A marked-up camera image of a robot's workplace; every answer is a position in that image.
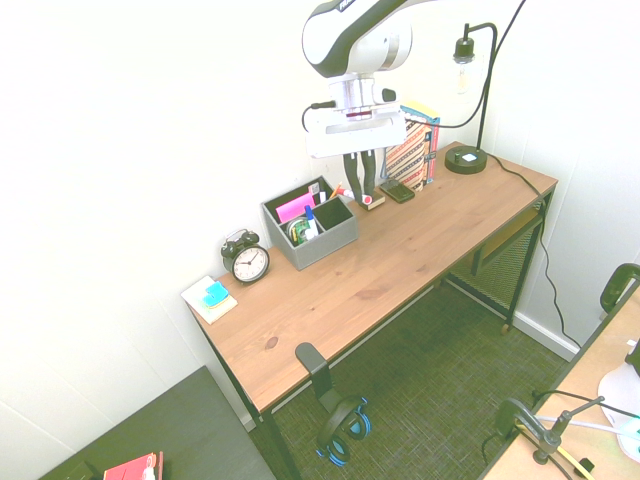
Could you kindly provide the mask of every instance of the clock face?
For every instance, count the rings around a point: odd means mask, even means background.
[[[267,273],[269,254],[262,247],[249,247],[233,261],[233,275],[244,283],[255,282]]]

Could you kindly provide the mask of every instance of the red notebook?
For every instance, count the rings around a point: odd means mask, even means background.
[[[158,462],[157,480],[162,480],[162,452]],[[144,457],[136,458],[104,472],[104,480],[144,480],[144,470],[147,467],[155,468],[156,454],[150,453]]]

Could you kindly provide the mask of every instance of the small wooden block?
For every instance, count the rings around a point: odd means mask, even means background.
[[[369,205],[364,205],[366,210],[373,210],[374,208],[382,205],[387,197],[378,192],[373,192],[373,202]]]

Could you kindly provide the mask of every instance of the black cable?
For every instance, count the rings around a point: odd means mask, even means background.
[[[514,172],[513,170],[509,170],[507,167],[505,167],[502,164],[502,162],[500,161],[500,159],[498,159],[498,157],[496,157],[494,155],[491,155],[490,153],[487,153],[487,155],[489,155],[496,162],[498,162],[498,165],[500,165],[500,167],[505,172],[509,172],[509,173],[511,173],[513,175],[516,175],[516,176],[520,177],[527,185],[529,185],[529,187],[531,187],[531,189],[534,192],[536,192],[536,195],[538,196],[538,198],[540,198],[540,200],[542,202],[542,208],[543,208],[543,211],[544,211],[544,215],[542,216],[542,225],[540,227],[540,235],[538,237],[540,239],[540,245],[542,246],[542,250],[544,250],[545,260],[546,260],[546,265],[545,265],[545,269],[544,269],[544,276],[547,277],[547,280],[551,284],[551,288],[553,288],[553,305],[554,305],[554,307],[556,307],[556,311],[558,312],[558,316],[560,317],[560,327],[561,327],[561,330],[562,330],[562,334],[565,337],[567,337],[569,340],[571,340],[573,343],[575,343],[578,346],[578,348],[582,348],[582,345],[580,345],[574,338],[572,338],[569,334],[567,334],[564,331],[564,329],[565,329],[564,316],[562,315],[562,312],[560,311],[560,306],[558,305],[558,289],[556,288],[555,283],[553,283],[553,280],[551,280],[551,277],[549,277],[549,251],[547,250],[546,245],[542,241],[542,237],[544,236],[544,229],[545,229],[546,224],[547,224],[547,203],[542,198],[542,194],[538,191],[538,189],[536,187],[534,187],[533,184],[529,180],[527,180],[522,174],[520,174],[518,172]]]
[[[302,128],[304,128],[305,132],[308,132],[309,130],[307,130],[307,126],[304,124],[304,116],[307,114],[309,110],[311,110],[311,107],[305,108],[304,112],[302,112]]]
[[[484,460],[484,464],[485,464],[485,465],[489,465],[489,460],[487,460],[487,454],[486,454],[486,452],[484,451],[484,449],[486,448],[487,443],[489,443],[491,440],[493,440],[493,439],[494,439],[494,438],[496,438],[497,436],[498,436],[498,433],[496,432],[496,433],[494,433],[493,435],[489,435],[487,438],[485,438],[485,439],[484,439],[484,442],[482,442],[482,447],[481,447],[481,450],[482,450],[482,459]]]
[[[304,116],[307,114],[309,110],[318,110],[319,108],[334,108],[335,106],[336,106],[336,102],[333,100],[329,100],[328,102],[312,103],[311,105],[309,105],[307,108],[304,109],[304,112],[302,112],[302,128],[304,128],[306,132],[309,131],[307,130],[307,126],[304,123]]]
[[[531,392],[531,396],[533,397],[533,405],[532,405],[532,407],[535,407],[536,403],[538,403],[538,401],[540,401],[540,399],[542,397],[544,397],[545,395],[551,395],[553,393],[557,393],[558,395],[566,395],[567,397],[577,398],[579,400],[584,400],[585,402],[593,402],[592,398],[583,397],[582,395],[578,395],[578,394],[571,393],[571,392],[564,392],[562,390],[545,390],[544,392],[538,392],[538,391],[534,390],[533,392]],[[626,415],[627,417],[640,418],[640,415],[636,415],[635,413],[627,412],[625,410],[620,410],[619,408],[612,407],[611,405],[607,405],[605,403],[600,403],[599,405],[602,408],[606,408],[608,410],[612,410],[614,412],[621,413],[622,415]]]
[[[502,47],[502,44],[504,43],[504,39],[507,38],[507,34],[509,33],[509,30],[511,30],[511,26],[516,21],[516,18],[518,18],[518,14],[520,13],[520,10],[522,9],[522,7],[524,6],[526,1],[527,0],[522,0],[522,2],[520,2],[520,5],[516,9],[516,13],[513,14],[513,17],[511,17],[511,21],[509,22],[509,25],[507,26],[506,30],[502,34],[502,38],[500,39],[500,42],[498,43],[498,47],[496,48],[496,53],[493,56],[494,66],[495,66],[495,61],[498,58],[498,52],[500,51],[500,47]],[[480,106],[482,105],[482,100],[484,100],[485,90],[487,89],[487,83],[489,83],[489,72],[487,72],[487,78],[485,78],[485,80],[484,80],[484,85],[482,87],[482,93],[480,94],[480,101],[478,102],[478,106],[476,107],[476,109],[473,111],[471,116],[465,122],[463,122],[463,123],[461,123],[459,125],[440,125],[440,124],[437,124],[437,123],[426,123],[426,125],[429,125],[430,127],[440,127],[440,128],[460,128],[460,127],[464,127],[471,120],[473,120],[473,118],[476,116],[476,113],[478,113],[478,110],[480,110]]]
[[[536,448],[540,448],[540,445],[538,445],[535,440],[533,440],[529,435],[527,435],[526,433],[524,433],[522,430],[518,429],[518,431],[520,432],[520,434],[526,438],[527,440],[529,440],[529,442],[531,442],[532,444],[534,444],[536,446]],[[569,480],[573,480],[573,478],[571,478],[571,475],[569,475],[569,472],[567,472],[564,468],[562,468],[562,465],[560,465],[558,463],[558,461],[553,458],[551,455],[549,455],[547,457],[549,460],[551,460],[551,463],[553,463],[556,467],[558,467],[558,470],[560,470],[562,472],[562,474],[565,476],[565,478],[568,478]]]

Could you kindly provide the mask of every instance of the alarm clock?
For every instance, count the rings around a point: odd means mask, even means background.
[[[267,274],[269,253],[258,245],[259,241],[257,233],[245,228],[227,236],[220,249],[224,268],[241,283],[256,282]]]

